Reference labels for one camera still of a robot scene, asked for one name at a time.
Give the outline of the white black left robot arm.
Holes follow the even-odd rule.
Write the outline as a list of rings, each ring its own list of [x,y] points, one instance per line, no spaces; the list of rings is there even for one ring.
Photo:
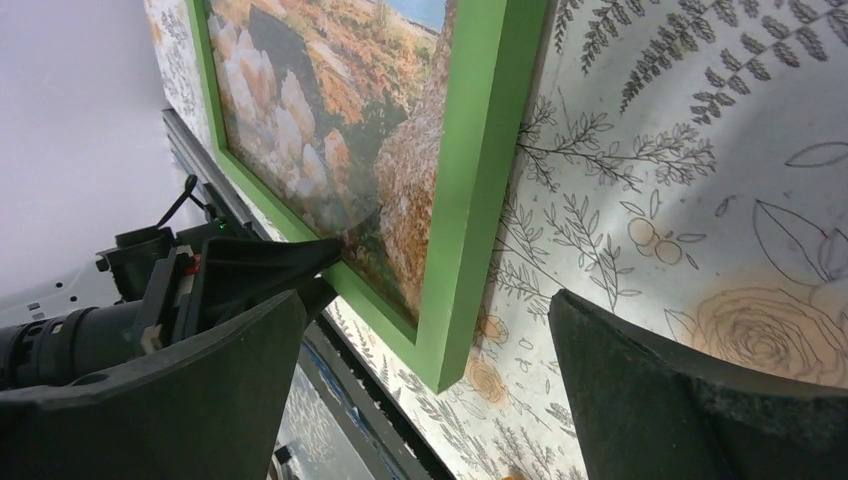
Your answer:
[[[1,330],[1,387],[64,386],[217,327],[279,293],[323,286],[342,243],[171,235],[101,256],[122,299]]]

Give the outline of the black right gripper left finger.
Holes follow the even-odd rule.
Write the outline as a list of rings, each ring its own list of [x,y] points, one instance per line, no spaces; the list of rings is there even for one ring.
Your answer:
[[[66,386],[1,396],[5,479],[263,479],[306,309],[293,292]]]

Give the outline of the green wooden picture frame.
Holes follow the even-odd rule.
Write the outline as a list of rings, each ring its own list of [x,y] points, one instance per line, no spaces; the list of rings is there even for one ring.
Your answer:
[[[187,5],[213,156],[290,241],[338,239],[328,272],[338,294],[433,391],[463,375],[492,255],[515,143],[532,86],[547,5],[457,3],[432,223],[416,323],[407,322],[321,237],[228,151],[203,5]]]

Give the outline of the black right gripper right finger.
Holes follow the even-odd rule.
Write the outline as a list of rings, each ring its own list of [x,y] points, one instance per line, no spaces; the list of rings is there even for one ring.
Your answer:
[[[847,393],[758,372],[567,290],[549,325],[592,479],[843,479]]]

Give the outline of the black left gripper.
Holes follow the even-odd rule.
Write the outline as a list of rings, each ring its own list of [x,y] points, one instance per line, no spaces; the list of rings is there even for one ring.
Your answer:
[[[221,236],[208,226],[121,234],[96,261],[112,275],[121,300],[95,311],[95,355],[137,358],[289,290],[312,320],[337,296],[322,272],[340,260],[341,250],[338,239],[275,242]]]

